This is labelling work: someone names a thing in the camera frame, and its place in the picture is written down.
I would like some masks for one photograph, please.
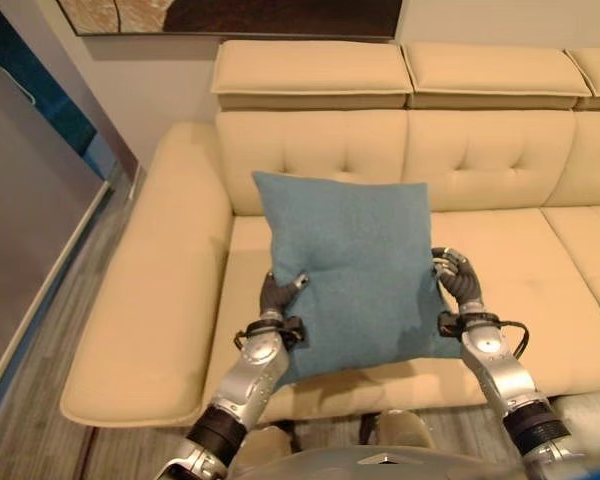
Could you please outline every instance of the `couch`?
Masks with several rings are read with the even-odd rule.
[[[225,43],[222,111],[161,140],[63,414],[109,427],[195,420],[238,357],[233,335],[256,319],[270,266],[253,170],[426,182],[432,244],[466,254],[487,308],[529,327],[522,363],[538,386],[599,391],[600,110],[584,101],[596,95],[586,62],[574,63],[587,49],[485,48]],[[460,360],[416,359],[285,386],[262,420],[484,401]]]

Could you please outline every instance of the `white wall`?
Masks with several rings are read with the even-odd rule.
[[[396,38],[600,47],[600,0],[403,0]]]
[[[194,36],[77,37],[56,0],[37,0],[91,91],[143,167],[179,120],[211,121],[218,39]]]
[[[136,157],[49,28],[40,9],[30,1],[0,0],[0,10],[67,95],[98,129],[126,173],[132,177],[138,165]]]

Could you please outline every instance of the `painting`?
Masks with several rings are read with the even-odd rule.
[[[390,39],[402,0],[57,0],[76,35]]]

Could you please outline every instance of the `pillow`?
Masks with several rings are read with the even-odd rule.
[[[279,385],[417,357],[458,357],[441,338],[426,184],[354,185],[256,172],[278,284],[309,285],[287,308],[304,321]]]

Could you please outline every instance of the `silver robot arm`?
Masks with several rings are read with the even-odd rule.
[[[285,319],[284,311],[307,283],[308,277],[301,274],[279,287],[273,274],[267,273],[260,293],[260,318],[234,339],[240,349],[239,359],[222,378],[207,409],[158,480],[218,480],[227,476],[244,437],[289,368],[288,350],[304,339],[302,321],[297,317]]]
[[[449,248],[434,248],[432,253],[440,283],[457,300],[459,311],[440,316],[440,333],[461,342],[462,360],[478,379],[489,406],[502,419],[530,477],[544,478],[542,465],[581,456],[548,399],[518,361],[528,342],[526,327],[501,322],[487,312],[478,277],[463,255]],[[505,325],[525,329],[525,337],[514,352],[500,330]]]

